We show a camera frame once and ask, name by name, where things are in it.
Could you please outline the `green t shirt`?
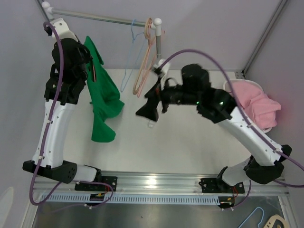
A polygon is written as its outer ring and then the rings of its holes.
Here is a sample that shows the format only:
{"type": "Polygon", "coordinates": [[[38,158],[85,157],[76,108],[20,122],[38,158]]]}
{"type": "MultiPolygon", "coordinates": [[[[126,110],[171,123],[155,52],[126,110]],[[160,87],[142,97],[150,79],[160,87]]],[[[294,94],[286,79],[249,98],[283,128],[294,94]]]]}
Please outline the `green t shirt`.
{"type": "Polygon", "coordinates": [[[97,77],[97,81],[93,82],[92,62],[88,63],[86,65],[87,85],[94,113],[91,140],[97,143],[109,143],[115,139],[116,133],[105,121],[117,117],[124,107],[124,102],[120,100],[117,86],[103,68],[104,62],[89,36],[85,38],[84,45],[91,53],[97,77]]]}

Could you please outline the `blue plastic hanger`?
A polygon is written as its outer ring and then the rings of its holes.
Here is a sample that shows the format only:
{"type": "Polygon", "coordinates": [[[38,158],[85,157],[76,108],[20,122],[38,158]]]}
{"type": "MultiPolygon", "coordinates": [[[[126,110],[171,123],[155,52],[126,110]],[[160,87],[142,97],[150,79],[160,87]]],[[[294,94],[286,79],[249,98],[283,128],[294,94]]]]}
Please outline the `blue plastic hanger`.
{"type": "Polygon", "coordinates": [[[133,71],[138,66],[139,59],[142,55],[143,48],[145,47],[145,39],[144,37],[144,31],[135,33],[134,27],[135,23],[137,22],[136,19],[133,19],[131,22],[131,46],[127,55],[127,60],[124,68],[124,75],[121,80],[120,85],[120,92],[123,93],[126,86],[128,85],[130,78],[133,74],[133,71]]]}

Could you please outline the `beige wooden hanger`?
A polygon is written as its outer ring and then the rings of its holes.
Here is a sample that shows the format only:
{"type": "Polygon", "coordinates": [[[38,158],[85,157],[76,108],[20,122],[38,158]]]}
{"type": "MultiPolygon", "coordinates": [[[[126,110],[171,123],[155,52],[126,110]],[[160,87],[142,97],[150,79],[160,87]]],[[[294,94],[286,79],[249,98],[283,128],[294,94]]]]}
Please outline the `beige wooden hanger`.
{"type": "Polygon", "coordinates": [[[153,20],[152,18],[148,18],[144,26],[144,37],[147,41],[147,49],[141,62],[139,72],[135,78],[135,83],[133,85],[133,95],[136,95],[137,97],[140,97],[145,82],[149,76],[151,67],[156,60],[156,53],[150,57],[152,54],[153,45],[156,42],[156,36],[152,36],[152,27],[153,20]]]}

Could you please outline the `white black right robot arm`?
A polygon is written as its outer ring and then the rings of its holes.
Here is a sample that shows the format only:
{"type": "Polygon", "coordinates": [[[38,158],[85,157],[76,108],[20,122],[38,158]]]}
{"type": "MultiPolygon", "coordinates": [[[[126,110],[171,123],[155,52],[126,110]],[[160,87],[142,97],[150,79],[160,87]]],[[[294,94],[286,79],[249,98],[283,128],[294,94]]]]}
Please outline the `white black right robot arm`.
{"type": "Polygon", "coordinates": [[[186,65],[181,69],[182,84],[170,86],[162,70],[154,68],[157,82],[145,94],[147,100],[135,114],[157,122],[157,106],[162,112],[169,105],[195,105],[198,113],[218,124],[245,146],[251,156],[232,167],[224,167],[216,178],[219,191],[227,192],[240,182],[251,180],[268,184],[280,178],[285,161],[292,148],[271,140],[262,130],[240,111],[235,98],[223,89],[215,89],[209,81],[209,73],[198,64],[186,65]]]}

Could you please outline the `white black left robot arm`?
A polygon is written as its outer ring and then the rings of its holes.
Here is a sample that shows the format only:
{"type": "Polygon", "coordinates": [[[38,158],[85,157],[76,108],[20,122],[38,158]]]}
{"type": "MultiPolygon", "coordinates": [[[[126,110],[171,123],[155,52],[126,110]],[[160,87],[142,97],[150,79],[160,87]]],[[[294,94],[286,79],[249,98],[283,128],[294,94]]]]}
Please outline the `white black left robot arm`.
{"type": "Polygon", "coordinates": [[[64,62],[60,62],[58,44],[54,44],[50,79],[46,83],[45,118],[38,148],[23,170],[61,183],[85,181],[91,190],[102,186],[94,167],[64,160],[64,143],[72,113],[86,86],[86,64],[92,58],[88,48],[72,38],[61,40],[64,62]]]}

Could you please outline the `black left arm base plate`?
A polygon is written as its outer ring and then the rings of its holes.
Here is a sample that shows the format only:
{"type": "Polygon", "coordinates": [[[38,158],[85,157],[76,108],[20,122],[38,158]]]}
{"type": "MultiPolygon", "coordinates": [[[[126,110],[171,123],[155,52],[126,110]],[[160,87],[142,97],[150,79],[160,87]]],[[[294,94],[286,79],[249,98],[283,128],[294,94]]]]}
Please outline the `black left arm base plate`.
{"type": "MultiPolygon", "coordinates": [[[[105,183],[108,184],[113,188],[113,191],[116,191],[116,186],[117,186],[117,177],[116,176],[101,176],[101,177],[96,177],[94,179],[94,182],[98,183],[105,183]]],[[[105,185],[100,185],[100,184],[93,184],[93,183],[79,183],[75,185],[75,190],[76,191],[111,191],[109,187],[105,185]]]]}

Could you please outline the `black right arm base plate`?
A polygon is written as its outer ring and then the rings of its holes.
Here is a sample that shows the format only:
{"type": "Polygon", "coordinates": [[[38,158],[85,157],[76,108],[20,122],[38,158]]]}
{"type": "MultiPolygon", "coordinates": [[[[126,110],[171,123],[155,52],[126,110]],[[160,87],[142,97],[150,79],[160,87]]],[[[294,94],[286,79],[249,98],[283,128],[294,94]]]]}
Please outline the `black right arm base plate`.
{"type": "Polygon", "coordinates": [[[202,188],[202,193],[245,193],[243,182],[237,183],[234,186],[230,186],[226,184],[223,180],[220,180],[218,178],[201,178],[199,181],[199,185],[202,188]]]}

